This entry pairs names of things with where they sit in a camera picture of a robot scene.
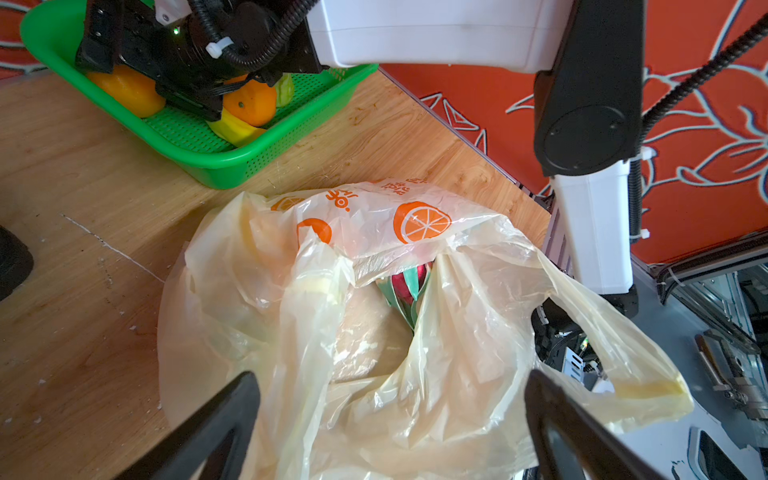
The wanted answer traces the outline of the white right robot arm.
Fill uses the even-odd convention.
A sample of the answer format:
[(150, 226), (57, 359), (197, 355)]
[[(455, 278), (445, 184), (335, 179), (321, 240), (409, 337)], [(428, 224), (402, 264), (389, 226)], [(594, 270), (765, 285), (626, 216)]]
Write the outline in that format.
[(641, 226), (643, 141), (767, 35), (765, 19), (649, 109), (642, 1), (90, 1), (76, 65), (125, 66), (172, 105), (217, 120), (250, 80), (363, 63), (531, 73), (535, 156), (550, 178), (576, 279), (638, 310), (630, 247)]

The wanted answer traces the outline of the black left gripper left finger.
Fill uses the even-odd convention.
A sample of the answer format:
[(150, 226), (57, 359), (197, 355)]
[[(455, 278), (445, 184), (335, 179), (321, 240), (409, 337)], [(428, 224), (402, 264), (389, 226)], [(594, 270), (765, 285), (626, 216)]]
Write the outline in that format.
[(256, 376), (243, 372), (119, 479), (237, 479), (260, 406)]

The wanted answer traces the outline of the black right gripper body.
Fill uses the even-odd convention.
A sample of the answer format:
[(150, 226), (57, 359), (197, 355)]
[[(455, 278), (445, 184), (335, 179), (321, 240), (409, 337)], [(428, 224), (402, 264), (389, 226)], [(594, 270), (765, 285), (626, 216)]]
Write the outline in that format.
[(312, 1), (90, 1), (76, 64), (128, 67), (171, 105), (217, 120), (225, 95), (255, 80), (323, 71), (310, 35)]

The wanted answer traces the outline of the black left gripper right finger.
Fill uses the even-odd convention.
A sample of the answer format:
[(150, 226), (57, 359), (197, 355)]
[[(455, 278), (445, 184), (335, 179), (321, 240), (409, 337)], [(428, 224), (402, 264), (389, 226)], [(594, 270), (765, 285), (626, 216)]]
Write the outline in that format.
[(660, 479), (539, 370), (524, 390), (526, 419), (542, 479)]

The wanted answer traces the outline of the orange fruit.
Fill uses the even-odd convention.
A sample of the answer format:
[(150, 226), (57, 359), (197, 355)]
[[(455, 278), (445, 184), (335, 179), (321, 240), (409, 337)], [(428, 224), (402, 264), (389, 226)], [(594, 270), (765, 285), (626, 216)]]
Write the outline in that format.
[(275, 87), (250, 80), (237, 91), (225, 94), (222, 105), (239, 120), (253, 127), (262, 127), (276, 115), (277, 97)]
[(155, 81), (125, 65), (116, 65), (111, 73), (87, 72), (86, 77), (141, 119), (166, 106), (166, 99), (156, 91)]

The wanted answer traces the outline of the green apple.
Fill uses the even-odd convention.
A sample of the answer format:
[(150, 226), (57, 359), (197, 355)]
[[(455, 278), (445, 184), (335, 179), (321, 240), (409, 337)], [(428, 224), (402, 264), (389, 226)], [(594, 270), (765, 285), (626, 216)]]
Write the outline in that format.
[(284, 108), (288, 106), (295, 95), (295, 86), (293, 77), (290, 73), (285, 73), (275, 85), (276, 107)]

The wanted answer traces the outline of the orange printed plastic bag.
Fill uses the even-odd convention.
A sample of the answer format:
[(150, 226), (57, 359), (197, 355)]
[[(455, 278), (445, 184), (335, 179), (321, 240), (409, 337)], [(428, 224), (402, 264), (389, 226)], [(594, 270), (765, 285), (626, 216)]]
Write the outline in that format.
[[(375, 281), (427, 262), (412, 332)], [(694, 408), (666, 353), (506, 216), (413, 181), (212, 210), (165, 283), (157, 352), (173, 426), (255, 374), (247, 479), (508, 479), (536, 464), (533, 370), (615, 434)]]

